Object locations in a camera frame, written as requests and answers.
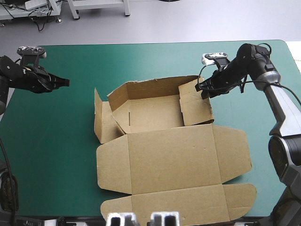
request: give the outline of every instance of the brown cardboard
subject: brown cardboard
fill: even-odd
[[[112,116],[109,102],[102,101],[95,89],[95,122],[94,132],[100,143],[104,144],[124,135]]]
[[[251,184],[213,185],[109,200],[102,203],[101,213],[106,218],[110,212],[134,212],[141,226],[146,226],[154,211],[178,211],[181,225],[205,225],[245,215],[255,197],[256,188]]]
[[[126,134],[97,149],[101,188],[133,194],[101,212],[133,211],[142,226],[154,211],[179,211],[183,225],[229,221],[256,197],[250,184],[222,185],[252,165],[246,134],[213,124]]]
[[[203,100],[192,86],[196,78],[190,75],[129,81],[108,95],[112,115],[126,134],[212,122],[209,99]]]

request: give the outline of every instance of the metal frame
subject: metal frame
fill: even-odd
[[[52,12],[50,16],[58,16],[61,14],[61,7],[62,7],[62,2],[56,3],[55,0],[48,0],[51,7],[52,7]],[[15,18],[17,17],[27,17],[32,11],[24,11],[21,9],[15,8],[14,10],[9,11],[11,15]],[[34,12],[31,13],[30,16],[46,16],[46,14],[42,14],[39,12]],[[0,5],[0,24],[3,24],[2,20],[11,20],[12,17],[10,14],[4,9],[2,5]]]
[[[126,16],[130,15],[129,0],[68,0],[74,19],[79,19],[79,10],[94,8],[112,8],[124,6]]]

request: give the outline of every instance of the cardboard box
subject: cardboard box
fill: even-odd
[[[129,81],[111,92],[108,102],[95,90],[95,134],[104,144],[123,134],[213,122],[209,99],[194,88],[196,78]]]
[[[256,189],[223,185],[252,165],[246,134],[213,124],[126,134],[96,152],[101,188],[132,194],[101,212],[135,212],[142,226],[154,211],[179,211],[182,225],[230,221],[246,214]]]

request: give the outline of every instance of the box lid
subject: box lid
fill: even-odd
[[[110,212],[134,212],[141,226],[146,226],[154,211],[178,211],[181,225],[205,225],[245,215],[255,198],[251,184],[213,185],[109,200],[101,205],[101,213],[106,218]]]
[[[190,75],[126,82],[108,95],[112,115],[127,134],[212,122],[209,99],[202,100],[194,88],[196,78]]]
[[[127,194],[218,185],[252,167],[245,132],[213,124],[126,134],[96,155],[98,185]]]

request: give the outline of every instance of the black cable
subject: black cable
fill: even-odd
[[[11,193],[12,193],[12,197],[13,197],[13,211],[12,211],[12,215],[11,215],[11,225],[14,226],[15,225],[15,215],[16,215],[16,197],[15,197],[15,190],[13,189],[13,176],[12,176],[12,173],[11,173],[11,168],[10,168],[8,156],[7,156],[7,153],[5,151],[5,148],[4,148],[4,145],[3,145],[3,142],[1,140],[1,138],[0,138],[0,146],[1,146],[3,156],[5,158],[6,165],[8,167],[10,188],[11,188]]]
[[[44,20],[43,25],[42,25],[41,28],[40,28],[40,26],[39,26],[39,24],[38,24],[38,20],[33,20],[33,19],[32,19],[32,21],[36,24],[36,26],[37,26],[39,32],[41,32],[41,31],[44,29],[46,23],[52,22],[52,21],[50,21],[50,22],[48,21],[48,18],[49,18],[49,16],[50,16],[50,14],[52,13],[52,10],[53,10],[53,9],[51,8],[50,11],[47,13],[46,19]]]
[[[14,19],[13,15],[11,15],[11,13],[9,12],[9,10],[4,5],[2,5],[2,6],[8,12],[8,14],[11,16],[11,18]]]
[[[205,65],[204,67],[202,67],[201,71],[198,74],[198,87],[200,87],[200,85],[199,85],[199,78],[201,77],[202,71],[204,70],[205,67],[207,67],[207,65]]]

